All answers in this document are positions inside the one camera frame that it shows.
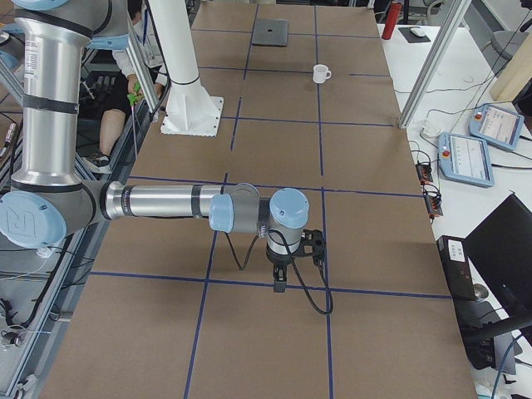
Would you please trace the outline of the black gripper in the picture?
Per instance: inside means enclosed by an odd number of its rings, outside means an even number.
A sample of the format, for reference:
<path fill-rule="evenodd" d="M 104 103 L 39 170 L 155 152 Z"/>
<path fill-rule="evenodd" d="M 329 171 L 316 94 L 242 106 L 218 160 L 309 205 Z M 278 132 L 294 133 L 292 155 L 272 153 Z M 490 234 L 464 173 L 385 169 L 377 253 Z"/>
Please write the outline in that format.
<path fill-rule="evenodd" d="M 284 293 L 287 286 L 287 268 L 295 258 L 287 254 L 277 254 L 270 247 L 266 248 L 268 260 L 273 264 L 273 291 Z"/>

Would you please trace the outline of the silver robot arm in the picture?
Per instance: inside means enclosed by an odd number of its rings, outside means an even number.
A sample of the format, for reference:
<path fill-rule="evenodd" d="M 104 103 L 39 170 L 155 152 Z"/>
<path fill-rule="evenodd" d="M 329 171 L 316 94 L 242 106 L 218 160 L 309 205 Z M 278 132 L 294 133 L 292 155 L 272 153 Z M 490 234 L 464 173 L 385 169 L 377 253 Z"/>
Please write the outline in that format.
<path fill-rule="evenodd" d="M 273 289 L 282 292 L 287 267 L 304 252 L 309 203 L 301 191 L 263 198 L 249 184 L 142 186 L 76 175 L 81 53 L 130 44 L 126 2 L 18 1 L 15 19 L 25 35 L 22 165 L 1 200 L 2 233 L 39 249 L 104 219 L 207 219 L 215 231 L 266 239 Z"/>

